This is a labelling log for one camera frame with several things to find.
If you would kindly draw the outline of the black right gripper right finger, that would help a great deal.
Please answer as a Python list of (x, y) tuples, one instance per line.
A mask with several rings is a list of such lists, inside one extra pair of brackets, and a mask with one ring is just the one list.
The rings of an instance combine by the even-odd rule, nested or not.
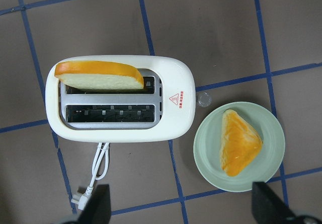
[(257, 223), (299, 223), (296, 215), (265, 182), (252, 184), (252, 215)]

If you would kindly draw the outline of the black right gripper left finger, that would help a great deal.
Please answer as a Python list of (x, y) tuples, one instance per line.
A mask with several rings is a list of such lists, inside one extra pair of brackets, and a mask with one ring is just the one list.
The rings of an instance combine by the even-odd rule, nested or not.
[(98, 185), (76, 223), (108, 224), (111, 219), (109, 184)]

